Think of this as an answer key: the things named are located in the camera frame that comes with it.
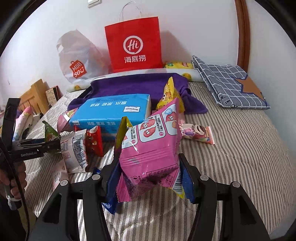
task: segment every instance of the brown star pattern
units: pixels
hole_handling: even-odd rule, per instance
[[[253,80],[247,75],[246,79],[237,79],[234,78],[237,82],[242,84],[242,92],[247,94],[254,94],[258,96],[261,100],[265,102],[265,99],[257,87],[257,85],[253,82]]]

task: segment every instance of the white strap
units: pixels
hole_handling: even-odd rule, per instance
[[[124,19],[123,19],[123,10],[124,10],[124,8],[125,8],[127,5],[132,4],[132,3],[135,3],[135,4],[136,4],[135,1],[130,1],[130,2],[128,2],[126,5],[123,6],[123,8],[122,8],[122,10],[121,10],[121,12],[120,12],[120,14],[119,14],[119,17],[118,17],[118,22],[120,22],[120,16],[121,16],[121,15],[122,15],[122,21],[124,21]],[[139,8],[137,5],[136,5],[136,8],[140,11],[140,18],[141,18],[141,17],[142,17],[142,12],[141,12],[140,8]]]

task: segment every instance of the white snack package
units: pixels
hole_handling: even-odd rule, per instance
[[[63,180],[69,180],[69,177],[66,170],[65,161],[62,159],[53,167],[52,170],[53,190],[55,190],[59,183]]]
[[[61,151],[68,173],[85,172],[87,156],[85,151],[86,129],[61,138]]]
[[[65,33],[57,41],[59,65],[70,83],[108,74],[101,52],[78,30]]]

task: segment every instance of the light switch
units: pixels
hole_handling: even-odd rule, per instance
[[[102,0],[87,0],[87,4],[88,4],[89,8],[96,6],[100,3],[102,3]]]

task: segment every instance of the metal bolt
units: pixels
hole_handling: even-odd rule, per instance
[[[239,188],[240,187],[240,184],[238,182],[233,182],[232,185],[235,187],[235,188]]]
[[[207,181],[209,179],[209,177],[207,175],[201,175],[200,179],[203,181]]]
[[[67,180],[63,180],[60,182],[61,186],[66,186],[68,184],[68,181]]]
[[[93,180],[99,180],[101,176],[99,174],[95,174],[91,177]]]

